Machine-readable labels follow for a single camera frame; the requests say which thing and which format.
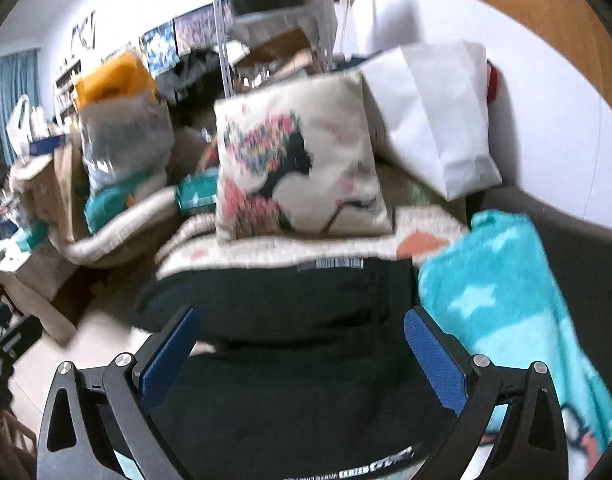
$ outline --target white paper bag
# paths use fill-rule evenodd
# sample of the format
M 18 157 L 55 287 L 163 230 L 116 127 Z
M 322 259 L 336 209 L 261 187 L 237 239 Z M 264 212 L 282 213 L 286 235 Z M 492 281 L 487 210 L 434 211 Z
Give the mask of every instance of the white paper bag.
M 375 153 L 454 200 L 501 183 L 488 152 L 486 50 L 400 46 L 363 63 Z

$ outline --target plastic bag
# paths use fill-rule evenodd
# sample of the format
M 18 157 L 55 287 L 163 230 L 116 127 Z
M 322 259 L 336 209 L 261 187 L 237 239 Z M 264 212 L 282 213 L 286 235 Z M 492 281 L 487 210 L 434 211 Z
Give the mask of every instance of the plastic bag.
M 90 193 L 137 173 L 164 168 L 174 143 L 166 101 L 150 89 L 133 97 L 89 104 L 80 112 Z
M 28 156 L 28 145 L 32 135 L 30 129 L 30 99 L 27 95 L 22 95 L 15 108 L 13 108 L 6 125 L 6 133 L 15 154 L 20 158 Z
M 253 49 L 296 28 L 304 32 L 311 45 L 320 43 L 320 34 L 327 43 L 334 42 L 337 33 L 334 0 L 306 0 L 299 7 L 235 16 L 228 24 L 228 37 Z

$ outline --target turquoise blanket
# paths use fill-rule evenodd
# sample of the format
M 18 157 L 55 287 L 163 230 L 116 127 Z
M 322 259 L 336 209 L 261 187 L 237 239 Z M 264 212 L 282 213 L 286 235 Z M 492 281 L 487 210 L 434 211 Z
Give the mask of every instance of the turquoise blanket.
M 84 218 L 86 219 L 88 232 L 94 235 L 119 213 L 128 208 L 128 197 L 132 196 L 147 178 L 148 176 L 145 173 L 138 173 L 89 197 L 84 207 Z
M 534 225 L 523 215 L 486 211 L 472 233 L 428 260 L 419 273 L 422 306 L 471 354 L 496 365 L 550 368 L 564 424 L 574 416 L 601 453 L 612 438 L 612 399 L 579 347 Z M 497 433 L 505 406 L 488 425 Z

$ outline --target star-patterned blanket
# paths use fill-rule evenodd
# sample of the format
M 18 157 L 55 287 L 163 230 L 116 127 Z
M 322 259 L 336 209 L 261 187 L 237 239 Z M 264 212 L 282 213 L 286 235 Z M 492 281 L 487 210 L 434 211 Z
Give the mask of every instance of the star-patterned blanket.
M 588 471 L 612 438 L 612 399 L 579 347 L 529 218 L 499 211 L 476 214 L 470 234 L 422 266 L 419 295 L 441 329 L 470 354 L 485 354 L 500 366 L 528 368 L 538 360 L 548 365 L 562 407 L 569 459 L 571 448 L 579 448 Z M 491 434 L 499 431 L 504 413 L 505 406 L 494 411 Z M 571 478 L 585 476 L 571 473 Z

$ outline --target red object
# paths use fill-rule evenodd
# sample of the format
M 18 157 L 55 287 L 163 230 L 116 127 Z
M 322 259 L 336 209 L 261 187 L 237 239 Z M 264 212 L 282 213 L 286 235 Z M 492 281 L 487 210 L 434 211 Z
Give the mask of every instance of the red object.
M 497 98 L 497 84 L 499 82 L 499 72 L 489 61 L 488 63 L 488 91 L 486 92 L 486 102 L 491 104 Z

